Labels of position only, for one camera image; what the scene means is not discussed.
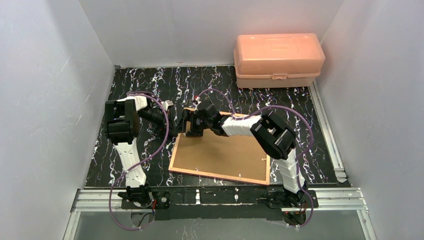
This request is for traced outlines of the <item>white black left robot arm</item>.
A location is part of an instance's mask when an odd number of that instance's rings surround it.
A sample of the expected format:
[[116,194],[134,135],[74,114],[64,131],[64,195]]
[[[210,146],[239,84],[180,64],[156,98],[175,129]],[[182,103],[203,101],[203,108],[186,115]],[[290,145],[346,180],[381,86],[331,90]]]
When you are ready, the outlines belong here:
[[165,140],[177,136],[173,121],[175,112],[171,109],[174,103],[171,100],[158,99],[160,106],[153,107],[153,100],[146,92],[119,100],[108,100],[103,118],[104,134],[116,149],[123,166],[126,192],[119,196],[140,205],[148,205],[153,201],[137,148],[141,120],[155,124]]

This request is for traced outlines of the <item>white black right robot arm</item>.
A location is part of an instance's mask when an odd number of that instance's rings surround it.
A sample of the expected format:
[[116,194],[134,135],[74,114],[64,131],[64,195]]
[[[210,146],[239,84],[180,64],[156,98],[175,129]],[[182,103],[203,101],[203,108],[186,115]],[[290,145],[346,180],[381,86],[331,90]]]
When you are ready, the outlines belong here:
[[210,101],[199,101],[195,109],[183,110],[176,125],[176,132],[187,137],[201,137],[206,129],[222,137],[254,137],[278,165],[284,201],[294,206],[306,203],[307,187],[296,155],[295,132],[275,112],[264,107],[257,115],[235,116],[220,113]]

